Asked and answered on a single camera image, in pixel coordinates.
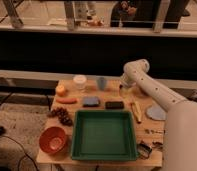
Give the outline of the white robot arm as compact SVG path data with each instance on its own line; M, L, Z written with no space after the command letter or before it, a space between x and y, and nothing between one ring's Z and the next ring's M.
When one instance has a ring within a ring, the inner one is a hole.
M197 171L197 102L150 77L149 68L146 59L127 62L121 84L130 88L136 83L166 112L162 171Z

